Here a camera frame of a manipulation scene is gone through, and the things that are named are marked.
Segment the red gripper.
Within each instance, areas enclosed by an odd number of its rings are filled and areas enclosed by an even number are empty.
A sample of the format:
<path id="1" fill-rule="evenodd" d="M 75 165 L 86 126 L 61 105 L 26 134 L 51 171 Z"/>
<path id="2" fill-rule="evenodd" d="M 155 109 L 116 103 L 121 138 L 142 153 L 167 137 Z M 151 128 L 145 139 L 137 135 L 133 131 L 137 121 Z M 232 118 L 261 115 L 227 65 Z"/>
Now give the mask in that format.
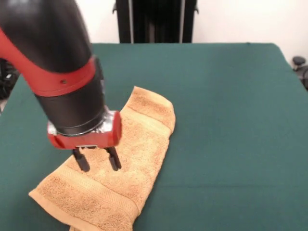
<path id="1" fill-rule="evenodd" d="M 77 135 L 65 136 L 60 134 L 55 126 L 48 122 L 47 134 L 51 144 L 58 149 L 72 150 L 73 156 L 84 172 L 90 170 L 89 163 L 78 147 L 105 148 L 109 153 L 109 161 L 114 171 L 121 169 L 121 163 L 114 146 L 119 144 L 122 136 L 122 121 L 119 111 L 107 111 L 104 114 L 103 122 L 94 130 Z"/>

